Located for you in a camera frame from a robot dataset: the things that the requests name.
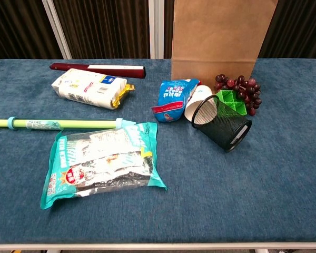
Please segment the upright white frame post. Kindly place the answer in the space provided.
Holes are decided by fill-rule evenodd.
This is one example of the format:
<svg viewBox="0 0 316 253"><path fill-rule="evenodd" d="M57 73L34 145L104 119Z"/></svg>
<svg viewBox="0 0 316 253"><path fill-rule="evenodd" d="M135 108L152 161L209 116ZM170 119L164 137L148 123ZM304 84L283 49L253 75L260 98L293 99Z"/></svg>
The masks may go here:
<svg viewBox="0 0 316 253"><path fill-rule="evenodd" d="M150 58L164 59L164 0L148 0Z"/></svg>

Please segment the white table frame rail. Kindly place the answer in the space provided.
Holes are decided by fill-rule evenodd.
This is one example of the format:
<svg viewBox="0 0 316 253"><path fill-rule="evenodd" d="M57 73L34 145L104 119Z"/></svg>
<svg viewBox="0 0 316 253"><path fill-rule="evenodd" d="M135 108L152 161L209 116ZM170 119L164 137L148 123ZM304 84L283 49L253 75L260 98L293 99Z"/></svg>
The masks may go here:
<svg viewBox="0 0 316 253"><path fill-rule="evenodd" d="M224 242L173 244L0 244L0 250L227 250L314 249L316 242Z"/></svg>

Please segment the brown paper bag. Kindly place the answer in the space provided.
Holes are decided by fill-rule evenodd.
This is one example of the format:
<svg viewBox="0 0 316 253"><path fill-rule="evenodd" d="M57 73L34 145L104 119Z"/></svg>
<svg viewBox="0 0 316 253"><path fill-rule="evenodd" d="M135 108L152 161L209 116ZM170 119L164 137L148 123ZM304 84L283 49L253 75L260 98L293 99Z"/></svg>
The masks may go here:
<svg viewBox="0 0 316 253"><path fill-rule="evenodd" d="M171 78L249 78L278 0L175 0Z"/></svg>

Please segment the slanted white frame post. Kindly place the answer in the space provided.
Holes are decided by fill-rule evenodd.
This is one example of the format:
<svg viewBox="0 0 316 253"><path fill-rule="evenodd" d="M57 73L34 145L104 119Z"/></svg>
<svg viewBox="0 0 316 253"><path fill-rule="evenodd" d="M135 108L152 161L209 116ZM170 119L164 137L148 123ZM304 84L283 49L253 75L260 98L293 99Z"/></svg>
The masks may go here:
<svg viewBox="0 0 316 253"><path fill-rule="evenodd" d="M71 60L72 55L68 46L60 19L58 17L53 0L42 0L52 31L60 48L63 59Z"/></svg>

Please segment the teal clear snack bag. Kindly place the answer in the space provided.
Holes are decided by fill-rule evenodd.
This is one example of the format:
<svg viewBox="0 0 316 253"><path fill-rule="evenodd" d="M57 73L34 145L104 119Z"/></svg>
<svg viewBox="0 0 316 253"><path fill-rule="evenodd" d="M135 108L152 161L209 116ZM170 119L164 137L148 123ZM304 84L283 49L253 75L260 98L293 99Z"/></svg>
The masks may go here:
<svg viewBox="0 0 316 253"><path fill-rule="evenodd" d="M142 186L167 186L156 170L157 124L58 133L50 151L40 207L56 200L86 197Z"/></svg>

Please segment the green pole with blue clips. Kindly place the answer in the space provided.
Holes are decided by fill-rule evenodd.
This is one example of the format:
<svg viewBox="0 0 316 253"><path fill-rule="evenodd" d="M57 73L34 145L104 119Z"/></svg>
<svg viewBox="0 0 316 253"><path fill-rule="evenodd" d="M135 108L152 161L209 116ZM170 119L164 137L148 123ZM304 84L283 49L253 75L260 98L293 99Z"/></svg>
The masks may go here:
<svg viewBox="0 0 316 253"><path fill-rule="evenodd" d="M0 119L0 128L9 128L11 130L117 129L132 125L136 125L136 123L123 118L115 120L40 120L20 119L12 116L8 119Z"/></svg>

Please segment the dark red long box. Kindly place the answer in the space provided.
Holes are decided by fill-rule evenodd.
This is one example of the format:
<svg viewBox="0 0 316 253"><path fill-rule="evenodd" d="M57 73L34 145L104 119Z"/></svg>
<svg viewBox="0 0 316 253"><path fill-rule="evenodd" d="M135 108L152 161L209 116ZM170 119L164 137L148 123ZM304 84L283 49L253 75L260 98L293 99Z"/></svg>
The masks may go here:
<svg viewBox="0 0 316 253"><path fill-rule="evenodd" d="M52 70L68 71L69 69L78 69L101 73L112 76L130 77L144 79L146 70L144 66L137 65L105 65L105 64L71 64L71 63L53 63L50 65Z"/></svg>

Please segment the white noodle package yellow ends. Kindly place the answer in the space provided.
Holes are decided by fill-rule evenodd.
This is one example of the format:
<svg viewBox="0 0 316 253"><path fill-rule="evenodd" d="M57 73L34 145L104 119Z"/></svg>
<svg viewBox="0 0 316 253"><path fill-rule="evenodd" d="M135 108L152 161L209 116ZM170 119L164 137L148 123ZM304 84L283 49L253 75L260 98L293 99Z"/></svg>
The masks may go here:
<svg viewBox="0 0 316 253"><path fill-rule="evenodd" d="M69 69L52 83L52 88L61 98L114 110L135 86L126 79Z"/></svg>

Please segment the white paper cup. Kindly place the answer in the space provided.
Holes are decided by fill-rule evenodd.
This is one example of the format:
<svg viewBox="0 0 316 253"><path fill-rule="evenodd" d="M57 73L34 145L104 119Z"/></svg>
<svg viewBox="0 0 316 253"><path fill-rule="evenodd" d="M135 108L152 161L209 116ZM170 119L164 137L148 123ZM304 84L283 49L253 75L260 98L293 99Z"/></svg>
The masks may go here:
<svg viewBox="0 0 316 253"><path fill-rule="evenodd" d="M212 90L206 85L198 85L186 104L184 116L188 121L192 121L193 114L203 100L211 96Z"/></svg>

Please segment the blue snack pouch red strip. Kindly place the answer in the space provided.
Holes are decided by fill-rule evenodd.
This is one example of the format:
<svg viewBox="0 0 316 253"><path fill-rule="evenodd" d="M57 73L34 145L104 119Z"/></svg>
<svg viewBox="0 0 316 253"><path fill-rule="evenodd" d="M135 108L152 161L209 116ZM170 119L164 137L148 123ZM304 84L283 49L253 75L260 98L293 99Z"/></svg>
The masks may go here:
<svg viewBox="0 0 316 253"><path fill-rule="evenodd" d="M160 86L157 105L151 107L155 118L163 123L179 120L200 84L198 79L164 80Z"/></svg>

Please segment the green plastic divided tray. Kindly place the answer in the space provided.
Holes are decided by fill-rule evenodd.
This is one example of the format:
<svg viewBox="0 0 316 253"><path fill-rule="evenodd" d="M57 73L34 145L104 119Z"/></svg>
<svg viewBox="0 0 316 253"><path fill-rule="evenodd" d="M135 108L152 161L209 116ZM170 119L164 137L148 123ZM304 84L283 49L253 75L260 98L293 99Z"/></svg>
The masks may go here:
<svg viewBox="0 0 316 253"><path fill-rule="evenodd" d="M241 115L247 115L244 101L236 97L236 92L232 90L220 90L215 94L221 102Z"/></svg>

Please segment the black mesh pen holder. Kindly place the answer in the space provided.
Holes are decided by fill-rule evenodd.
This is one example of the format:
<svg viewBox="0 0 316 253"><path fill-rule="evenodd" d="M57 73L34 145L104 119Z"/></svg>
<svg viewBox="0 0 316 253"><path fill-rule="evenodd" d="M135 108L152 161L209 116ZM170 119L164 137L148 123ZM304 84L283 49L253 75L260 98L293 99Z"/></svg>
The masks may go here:
<svg viewBox="0 0 316 253"><path fill-rule="evenodd" d="M212 95L197 106L191 124L224 151L230 152L245 138L252 121Z"/></svg>

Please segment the purple grape bunch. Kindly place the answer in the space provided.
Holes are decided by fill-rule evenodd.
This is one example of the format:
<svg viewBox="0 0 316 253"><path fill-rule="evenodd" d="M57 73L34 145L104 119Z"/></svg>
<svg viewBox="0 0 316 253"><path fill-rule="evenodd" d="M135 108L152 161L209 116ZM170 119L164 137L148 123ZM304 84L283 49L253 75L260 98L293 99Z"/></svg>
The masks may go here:
<svg viewBox="0 0 316 253"><path fill-rule="evenodd" d="M254 116L256 110L260 107L261 86L255 79L246 79L243 75L237 79L231 79L224 74L215 77L214 89L216 93L220 90L232 90L236 92L236 97L244 101L247 115Z"/></svg>

